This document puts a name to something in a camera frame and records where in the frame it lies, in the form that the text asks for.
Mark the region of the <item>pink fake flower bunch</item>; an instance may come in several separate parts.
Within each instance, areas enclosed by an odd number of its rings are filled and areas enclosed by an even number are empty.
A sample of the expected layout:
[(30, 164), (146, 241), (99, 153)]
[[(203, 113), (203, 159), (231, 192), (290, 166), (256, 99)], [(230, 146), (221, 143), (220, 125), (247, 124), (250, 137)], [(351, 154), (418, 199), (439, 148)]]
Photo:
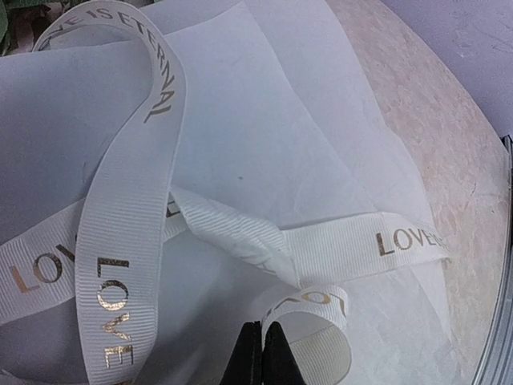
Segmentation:
[(1, 56), (28, 53), (49, 26), (46, 1), (1, 1)]

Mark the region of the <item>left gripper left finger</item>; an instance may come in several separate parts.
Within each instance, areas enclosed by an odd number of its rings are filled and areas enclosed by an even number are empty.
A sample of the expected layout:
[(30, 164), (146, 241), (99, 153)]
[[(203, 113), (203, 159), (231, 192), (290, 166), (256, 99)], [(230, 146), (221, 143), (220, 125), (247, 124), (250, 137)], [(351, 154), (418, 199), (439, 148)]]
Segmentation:
[(226, 367), (227, 385), (261, 385), (261, 323), (246, 322)]

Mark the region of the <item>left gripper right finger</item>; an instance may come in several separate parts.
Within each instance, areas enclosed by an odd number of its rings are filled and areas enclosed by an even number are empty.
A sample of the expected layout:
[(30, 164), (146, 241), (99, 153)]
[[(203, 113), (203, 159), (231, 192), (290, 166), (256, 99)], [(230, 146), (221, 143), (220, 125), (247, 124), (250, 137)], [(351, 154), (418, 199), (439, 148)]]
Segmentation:
[(273, 322), (265, 335), (262, 381), (264, 385), (305, 385), (279, 322)]

